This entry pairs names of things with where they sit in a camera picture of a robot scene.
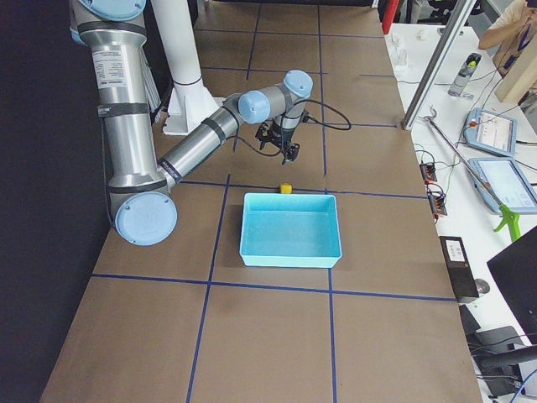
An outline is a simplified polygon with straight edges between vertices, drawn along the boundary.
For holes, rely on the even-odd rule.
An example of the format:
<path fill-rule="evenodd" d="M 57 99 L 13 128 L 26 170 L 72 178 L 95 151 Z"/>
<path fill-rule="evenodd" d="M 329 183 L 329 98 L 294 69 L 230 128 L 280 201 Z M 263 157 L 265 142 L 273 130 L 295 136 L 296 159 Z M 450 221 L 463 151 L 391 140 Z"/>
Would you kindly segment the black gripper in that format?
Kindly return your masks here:
<path fill-rule="evenodd" d="M 271 143 L 281 149 L 283 155 L 282 165 L 293 162 L 298 157 L 300 146 L 292 143 L 294 130 L 292 128 L 282 128 L 276 123 L 261 123 L 255 134 L 259 141 L 259 149 L 263 150 L 266 143 Z"/>

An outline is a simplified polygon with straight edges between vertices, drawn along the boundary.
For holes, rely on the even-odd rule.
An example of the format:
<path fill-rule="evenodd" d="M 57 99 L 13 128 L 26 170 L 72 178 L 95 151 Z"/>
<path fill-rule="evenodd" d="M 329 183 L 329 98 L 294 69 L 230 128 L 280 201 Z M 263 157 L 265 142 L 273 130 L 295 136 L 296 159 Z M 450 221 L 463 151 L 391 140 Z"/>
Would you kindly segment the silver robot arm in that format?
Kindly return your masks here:
<path fill-rule="evenodd" d="M 185 1 L 154 1 L 152 8 L 172 78 L 164 132 L 180 137 L 163 157 L 155 154 L 148 73 L 143 44 L 143 1 L 73 1 L 72 38 L 91 50 L 100 96 L 99 117 L 107 131 L 113 175 L 107 184 L 110 213 L 129 243 L 153 245 L 175 228 L 173 186 L 235 136 L 244 123 L 268 125 L 268 137 L 294 157 L 291 138 L 304 116 L 313 81 L 300 70 L 261 90 L 213 97 L 204 85 Z"/>

